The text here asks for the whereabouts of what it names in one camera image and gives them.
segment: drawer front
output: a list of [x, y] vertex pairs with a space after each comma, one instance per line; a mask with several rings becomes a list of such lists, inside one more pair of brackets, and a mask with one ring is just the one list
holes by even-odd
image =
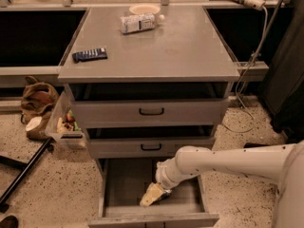
[[92, 159], [163, 157], [174, 156], [183, 146], [212, 147], [214, 137], [200, 139], [137, 139], [137, 140], [91, 140], [87, 150]]
[[220, 124], [229, 100], [192, 102], [73, 102], [82, 128]]

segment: bottle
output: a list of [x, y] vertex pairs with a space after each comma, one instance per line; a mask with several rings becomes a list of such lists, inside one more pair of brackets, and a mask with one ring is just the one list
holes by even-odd
[[158, 16], [158, 19], [156, 19], [152, 13], [121, 17], [121, 31], [122, 34], [128, 34], [136, 31], [154, 29], [162, 20], [164, 20], [163, 15]]

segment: plastic bin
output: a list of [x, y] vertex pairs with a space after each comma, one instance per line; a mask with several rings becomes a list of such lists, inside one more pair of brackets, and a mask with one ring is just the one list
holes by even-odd
[[52, 137], [62, 147], [85, 148], [86, 136], [82, 131], [67, 131], [63, 133], [57, 132], [57, 123], [59, 118], [63, 118], [65, 121], [66, 114], [69, 110], [69, 99], [66, 93], [63, 91], [48, 121], [46, 134]]

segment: remote control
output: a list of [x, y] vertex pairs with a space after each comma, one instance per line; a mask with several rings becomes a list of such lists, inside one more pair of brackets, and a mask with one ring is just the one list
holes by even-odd
[[106, 51], [103, 47], [75, 52], [72, 57], [76, 63], [107, 59]]

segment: bottle label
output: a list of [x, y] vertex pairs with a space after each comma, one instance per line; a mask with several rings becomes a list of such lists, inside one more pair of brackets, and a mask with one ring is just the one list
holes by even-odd
[[155, 27], [155, 16], [152, 13], [131, 15], [121, 17], [121, 31], [123, 34], [153, 29]]

